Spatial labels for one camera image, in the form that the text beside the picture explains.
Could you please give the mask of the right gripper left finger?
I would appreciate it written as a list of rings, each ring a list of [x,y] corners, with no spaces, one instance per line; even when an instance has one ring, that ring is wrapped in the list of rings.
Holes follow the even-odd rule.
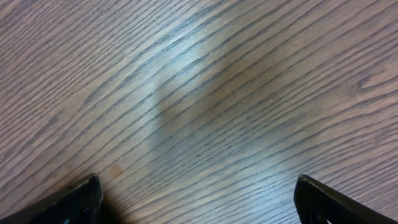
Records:
[[[1,219],[3,224],[98,223],[103,189],[90,174],[62,190]]]

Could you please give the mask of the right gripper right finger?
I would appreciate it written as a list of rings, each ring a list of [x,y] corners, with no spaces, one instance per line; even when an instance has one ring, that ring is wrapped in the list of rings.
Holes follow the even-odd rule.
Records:
[[[397,224],[308,175],[298,176],[294,204],[304,224]]]

